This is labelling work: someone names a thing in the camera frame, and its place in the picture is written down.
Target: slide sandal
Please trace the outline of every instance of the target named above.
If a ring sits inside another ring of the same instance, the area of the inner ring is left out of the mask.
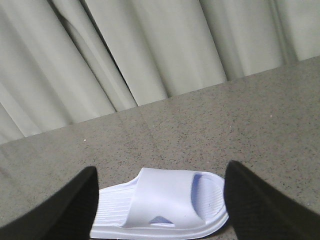
[[[142,168],[133,180],[99,191],[91,238],[188,240],[228,219],[224,180],[190,170]]]

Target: curtain fold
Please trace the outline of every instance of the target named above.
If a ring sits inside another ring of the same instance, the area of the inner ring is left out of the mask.
[[[320,55],[320,1],[0,1],[0,144]]]

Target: gray floor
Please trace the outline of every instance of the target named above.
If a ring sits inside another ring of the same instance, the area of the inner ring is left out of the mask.
[[[99,186],[142,167],[224,176],[241,161],[320,213],[320,57],[0,146],[0,225],[26,213],[83,167]],[[227,226],[209,239],[233,240]]]

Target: white curtain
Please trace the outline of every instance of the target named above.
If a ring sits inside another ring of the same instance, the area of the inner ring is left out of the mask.
[[[320,55],[316,0],[0,0],[0,144]]]

